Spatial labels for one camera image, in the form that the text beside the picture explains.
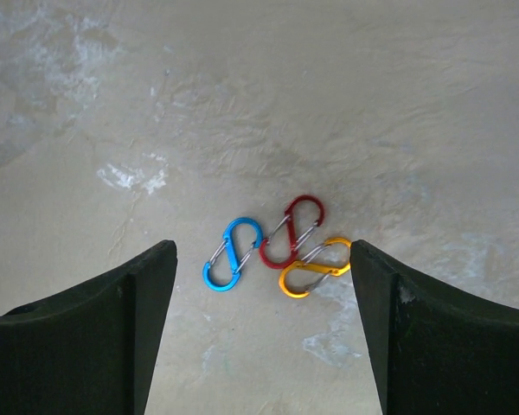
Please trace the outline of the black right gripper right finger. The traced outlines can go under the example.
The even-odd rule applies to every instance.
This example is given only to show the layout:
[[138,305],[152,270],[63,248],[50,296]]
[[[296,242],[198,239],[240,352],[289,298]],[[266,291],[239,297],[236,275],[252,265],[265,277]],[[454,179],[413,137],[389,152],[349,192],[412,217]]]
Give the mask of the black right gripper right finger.
[[519,309],[411,268],[365,240],[351,274],[385,414],[519,414]]

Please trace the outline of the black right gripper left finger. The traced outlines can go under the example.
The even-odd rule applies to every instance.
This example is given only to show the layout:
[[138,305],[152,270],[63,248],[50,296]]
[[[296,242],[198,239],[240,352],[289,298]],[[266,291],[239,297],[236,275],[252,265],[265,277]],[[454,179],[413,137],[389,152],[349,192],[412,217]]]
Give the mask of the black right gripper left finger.
[[175,285],[176,244],[0,316],[0,414],[142,414]]

